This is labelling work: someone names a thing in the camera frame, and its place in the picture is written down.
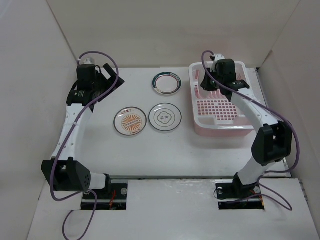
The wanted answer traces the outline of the orange sunburst plate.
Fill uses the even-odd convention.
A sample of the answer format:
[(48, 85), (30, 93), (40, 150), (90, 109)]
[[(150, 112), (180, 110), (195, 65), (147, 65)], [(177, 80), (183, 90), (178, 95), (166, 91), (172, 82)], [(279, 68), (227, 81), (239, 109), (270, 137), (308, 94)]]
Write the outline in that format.
[(121, 109), (114, 117), (115, 130), (127, 137), (135, 136), (142, 132), (147, 125), (147, 116), (138, 107), (126, 107)]

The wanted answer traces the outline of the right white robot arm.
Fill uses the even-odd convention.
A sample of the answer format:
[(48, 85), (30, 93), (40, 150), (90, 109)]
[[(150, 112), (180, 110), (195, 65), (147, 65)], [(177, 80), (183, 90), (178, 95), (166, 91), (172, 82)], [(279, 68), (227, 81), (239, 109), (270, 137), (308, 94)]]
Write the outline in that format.
[(246, 136), (256, 132), (251, 159), (232, 183), (223, 184), (221, 199), (245, 198), (275, 163), (291, 153), (292, 128), (275, 118), (255, 98), (247, 79), (238, 79), (241, 63), (222, 59), (211, 68), (195, 63), (179, 77), (161, 72), (152, 78), (155, 91), (160, 84), (173, 84), (156, 98), (147, 91), (147, 78), (128, 81), (117, 97), (121, 110), (113, 124), (121, 135), (138, 134), (149, 123), (153, 129), (171, 133), (172, 141), (147, 135), (134, 145), (121, 146), (114, 157), (118, 175), (125, 176), (227, 176), (228, 171), (209, 162), (218, 160), (216, 150), (230, 148), (218, 137)]

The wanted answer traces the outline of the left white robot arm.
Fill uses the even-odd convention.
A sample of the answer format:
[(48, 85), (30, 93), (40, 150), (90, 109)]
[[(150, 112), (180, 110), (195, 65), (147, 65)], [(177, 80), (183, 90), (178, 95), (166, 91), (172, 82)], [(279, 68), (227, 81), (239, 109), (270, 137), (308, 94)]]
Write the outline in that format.
[(92, 62), (79, 64), (77, 80), (66, 99), (66, 115), (58, 144), (41, 171), (50, 192), (94, 192), (102, 199), (111, 195), (112, 184), (106, 173), (94, 173), (80, 162), (81, 146), (87, 124), (96, 103), (120, 87), (124, 81), (108, 63), (102, 67)]

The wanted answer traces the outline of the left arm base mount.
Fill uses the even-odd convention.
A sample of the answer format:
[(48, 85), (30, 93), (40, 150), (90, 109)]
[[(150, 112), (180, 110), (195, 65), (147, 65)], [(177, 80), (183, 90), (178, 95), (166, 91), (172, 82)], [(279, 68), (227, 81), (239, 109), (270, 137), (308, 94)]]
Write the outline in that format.
[[(97, 195), (97, 211), (124, 211), (127, 209), (128, 181), (117, 180), (111, 184), (111, 191), (94, 190)], [(92, 193), (82, 196), (80, 209), (93, 210), (95, 197)]]

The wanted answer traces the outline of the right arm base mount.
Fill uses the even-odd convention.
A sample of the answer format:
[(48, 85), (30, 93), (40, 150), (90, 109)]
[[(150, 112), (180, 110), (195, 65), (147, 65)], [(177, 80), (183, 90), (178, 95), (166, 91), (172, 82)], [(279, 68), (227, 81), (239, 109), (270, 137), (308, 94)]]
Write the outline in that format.
[(231, 182), (217, 182), (214, 196), (219, 210), (264, 210), (259, 185), (250, 185), (241, 190)]

